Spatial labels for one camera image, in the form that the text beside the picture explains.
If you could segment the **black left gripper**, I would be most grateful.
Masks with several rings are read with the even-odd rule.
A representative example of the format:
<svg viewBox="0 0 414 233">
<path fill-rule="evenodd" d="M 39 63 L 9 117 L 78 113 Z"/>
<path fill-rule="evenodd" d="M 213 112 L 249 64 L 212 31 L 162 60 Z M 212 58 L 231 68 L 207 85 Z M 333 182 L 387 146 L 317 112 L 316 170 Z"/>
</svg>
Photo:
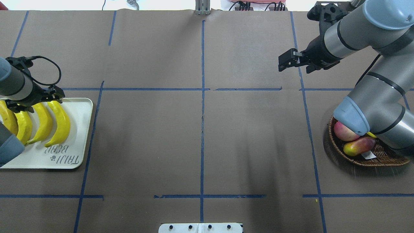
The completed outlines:
<svg viewBox="0 0 414 233">
<path fill-rule="evenodd" d="M 64 91 L 57 86 L 61 80 L 61 69 L 51 59 L 41 57 L 58 69 L 58 79 L 54 83 L 45 84 L 32 77 L 29 68 L 33 60 L 39 57 L 6 57 L 5 58 L 5 104 L 14 113 L 31 112 L 33 106 L 41 102 L 58 101 L 65 98 Z"/>
</svg>

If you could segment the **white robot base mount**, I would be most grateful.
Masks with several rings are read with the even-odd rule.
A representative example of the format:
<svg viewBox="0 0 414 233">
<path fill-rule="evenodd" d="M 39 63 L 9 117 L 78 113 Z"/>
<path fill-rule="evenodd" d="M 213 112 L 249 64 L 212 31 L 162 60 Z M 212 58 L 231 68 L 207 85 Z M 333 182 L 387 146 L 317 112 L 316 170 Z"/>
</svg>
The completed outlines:
<svg viewBox="0 0 414 233">
<path fill-rule="evenodd" d="M 159 233 L 243 233 L 243 224 L 224 223 L 175 223 L 161 224 Z"/>
</svg>

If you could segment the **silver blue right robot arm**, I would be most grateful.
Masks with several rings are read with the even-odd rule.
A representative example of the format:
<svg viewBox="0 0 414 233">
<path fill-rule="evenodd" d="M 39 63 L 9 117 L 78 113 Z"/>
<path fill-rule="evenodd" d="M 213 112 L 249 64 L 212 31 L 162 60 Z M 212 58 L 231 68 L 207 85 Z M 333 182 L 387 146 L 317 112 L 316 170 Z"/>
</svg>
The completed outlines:
<svg viewBox="0 0 414 233">
<path fill-rule="evenodd" d="M 316 5 L 307 17 L 319 22 L 319 36 L 303 51 L 292 48 L 280 55 L 278 70 L 302 65 L 307 73 L 327 70 L 371 46 L 377 61 L 333 116 L 358 135 L 374 134 L 398 155 L 413 155 L 413 113 L 398 103 L 413 88 L 413 2 L 366 0 L 352 12 Z"/>
</svg>

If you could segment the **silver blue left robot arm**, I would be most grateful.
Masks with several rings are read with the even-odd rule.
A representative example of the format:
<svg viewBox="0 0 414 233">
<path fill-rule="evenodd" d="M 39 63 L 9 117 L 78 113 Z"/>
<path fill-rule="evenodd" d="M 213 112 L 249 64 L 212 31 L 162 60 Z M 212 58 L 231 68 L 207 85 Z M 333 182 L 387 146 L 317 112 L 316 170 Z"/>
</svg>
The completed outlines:
<svg viewBox="0 0 414 233">
<path fill-rule="evenodd" d="M 33 60 L 51 59 L 44 56 L 1 58 L 1 166 L 6 165 L 25 150 L 23 134 L 31 135 L 29 126 L 22 126 L 24 120 L 18 120 L 20 113 L 34 112 L 34 106 L 42 102 L 62 103 L 64 91 L 57 86 L 61 80 L 58 67 L 57 81 L 43 89 L 42 82 L 32 77 L 29 70 Z"/>
</svg>

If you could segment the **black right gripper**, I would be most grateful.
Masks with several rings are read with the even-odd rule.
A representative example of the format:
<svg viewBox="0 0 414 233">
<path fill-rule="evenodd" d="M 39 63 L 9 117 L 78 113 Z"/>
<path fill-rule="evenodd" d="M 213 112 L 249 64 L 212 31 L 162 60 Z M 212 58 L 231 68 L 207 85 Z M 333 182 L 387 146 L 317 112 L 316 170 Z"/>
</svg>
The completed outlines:
<svg viewBox="0 0 414 233">
<path fill-rule="evenodd" d="M 306 73 L 310 74 L 317 70 L 328 70 L 340 63 L 340 58 L 331 54 L 326 48 L 324 36 L 326 31 L 335 23 L 340 21 L 348 13 L 343 11 L 334 3 L 327 5 L 316 4 L 307 13 L 309 20 L 319 22 L 320 35 L 313 39 L 307 48 L 298 52 L 296 48 L 291 48 L 278 56 L 278 71 L 282 72 L 290 67 L 300 67 L 304 65 L 304 56 L 307 59 Z"/>
</svg>

